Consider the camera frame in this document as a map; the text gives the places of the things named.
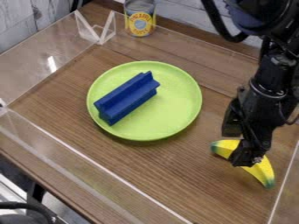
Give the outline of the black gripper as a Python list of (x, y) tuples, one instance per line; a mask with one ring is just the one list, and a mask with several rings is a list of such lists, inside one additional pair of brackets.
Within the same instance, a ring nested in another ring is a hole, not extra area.
[(249, 88), (238, 89), (222, 123), (225, 137), (243, 137), (229, 141), (229, 161), (234, 166), (253, 167), (263, 161), (275, 129), (289, 123), (298, 105), (293, 90), (267, 89), (255, 80), (249, 82)]

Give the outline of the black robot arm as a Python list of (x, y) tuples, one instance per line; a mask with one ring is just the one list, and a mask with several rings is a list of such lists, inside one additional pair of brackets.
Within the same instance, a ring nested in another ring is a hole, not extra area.
[(299, 105), (299, 0), (227, 0), (241, 34), (263, 38), (257, 74), (229, 105), (222, 134), (243, 137), (229, 157), (253, 166), (271, 149), (278, 127), (293, 124)]

